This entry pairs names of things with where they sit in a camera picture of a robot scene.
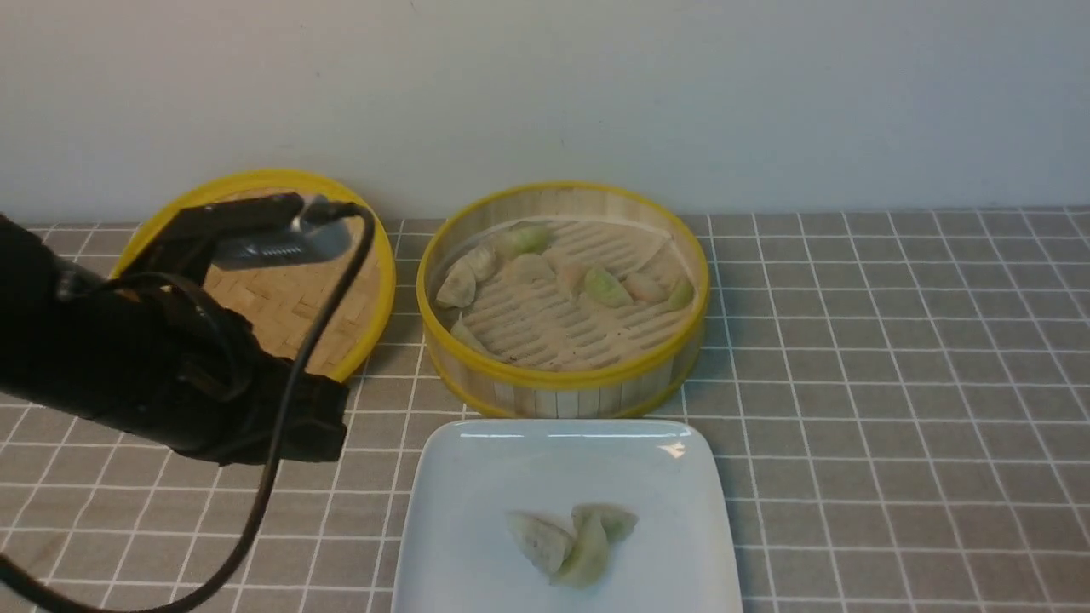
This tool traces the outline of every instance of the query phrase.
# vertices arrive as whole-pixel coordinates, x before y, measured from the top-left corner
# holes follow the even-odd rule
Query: steamer basket
[[[344,185],[298,170],[258,170],[226,177],[183,195],[141,226],[125,247],[112,276],[124,271],[181,208],[282,192],[298,192],[304,196],[324,194],[329,200],[367,206]],[[363,220],[351,218],[347,223],[353,241],[359,241]],[[397,285],[393,250],[377,216],[375,223],[371,253],[315,348],[306,368],[312,374],[336,381],[351,376],[378,342],[390,318]],[[211,266],[204,289],[219,304],[250,320],[262,349],[274,356],[294,358],[326,295],[351,256],[349,250],[337,260],[322,264],[254,271],[226,272]]]
[[[543,254],[550,263],[601,263],[614,274],[649,263],[641,269],[661,283],[671,278],[674,266],[692,281],[692,303],[674,313],[662,304],[638,304],[598,316],[558,300],[547,281],[534,281],[516,297],[504,288],[501,271],[482,284],[465,310],[467,325],[501,359],[485,357],[450,335],[457,315],[433,306],[433,300],[455,259],[522,219],[553,228]],[[666,252],[673,257],[661,255]],[[416,301],[436,371],[477,411],[622,418],[654,410],[689,374],[703,337],[708,286],[700,243],[671,213],[617,188],[565,182],[494,194],[444,224],[424,251]]]

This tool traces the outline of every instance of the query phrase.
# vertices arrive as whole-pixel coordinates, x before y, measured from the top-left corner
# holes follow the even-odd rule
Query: woven bamboo lid
[[[122,254],[114,275],[132,262],[180,208],[284,192],[296,192],[304,197],[322,194],[329,200],[366,206],[363,199],[348,188],[304,172],[263,170],[228,177],[182,196],[143,226]],[[347,223],[354,248],[363,233],[363,220],[352,218]],[[252,271],[222,271],[211,266],[204,288],[220,305],[253,324],[262,349],[274,356],[294,358],[351,256],[349,250],[331,262]],[[348,378],[363,363],[389,321],[395,286],[393,251],[378,223],[371,253],[334,313],[306,371],[337,381]]]

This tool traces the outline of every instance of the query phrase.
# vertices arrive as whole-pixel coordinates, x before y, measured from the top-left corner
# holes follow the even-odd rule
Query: plate
[[[571,529],[571,507],[618,504],[635,531],[602,581],[548,585],[507,532],[526,510]],[[707,442],[664,420],[470,420],[421,456],[393,613],[741,612],[734,543]]]

